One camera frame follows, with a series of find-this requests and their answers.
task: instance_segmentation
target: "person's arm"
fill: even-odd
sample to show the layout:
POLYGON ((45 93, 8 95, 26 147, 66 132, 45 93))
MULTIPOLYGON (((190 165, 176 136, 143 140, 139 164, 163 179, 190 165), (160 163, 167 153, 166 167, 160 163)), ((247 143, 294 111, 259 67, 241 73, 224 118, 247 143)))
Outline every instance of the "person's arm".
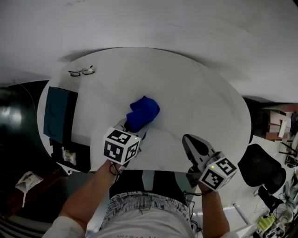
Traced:
MULTIPOLYGON (((202 192, 209 188, 199 184, 202 192)), ((229 222, 224 214, 218 192, 210 192, 202 196, 203 208, 203 237, 220 238, 230 232, 229 222)))
POLYGON ((110 165, 107 160, 83 187, 72 194, 59 216, 71 218, 86 231, 88 222, 115 178, 109 170, 110 165))

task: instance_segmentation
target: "black office chair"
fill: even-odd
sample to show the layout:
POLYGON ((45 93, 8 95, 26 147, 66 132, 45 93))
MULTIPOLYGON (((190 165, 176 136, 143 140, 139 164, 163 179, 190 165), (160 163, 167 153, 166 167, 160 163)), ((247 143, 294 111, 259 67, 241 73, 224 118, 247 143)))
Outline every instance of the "black office chair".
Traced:
POLYGON ((277 192, 286 179, 285 169, 261 146, 249 145, 238 163, 241 175, 250 187, 264 185, 269 194, 277 192))

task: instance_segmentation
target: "blue cloth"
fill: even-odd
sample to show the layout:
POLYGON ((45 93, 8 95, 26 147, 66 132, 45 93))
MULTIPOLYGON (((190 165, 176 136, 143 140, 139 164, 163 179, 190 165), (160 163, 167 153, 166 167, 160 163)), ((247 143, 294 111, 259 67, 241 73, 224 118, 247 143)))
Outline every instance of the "blue cloth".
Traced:
POLYGON ((133 131, 137 131, 146 123, 153 121, 160 111, 158 104, 146 96, 130 104, 130 108, 132 112, 126 114, 126 120, 133 131))

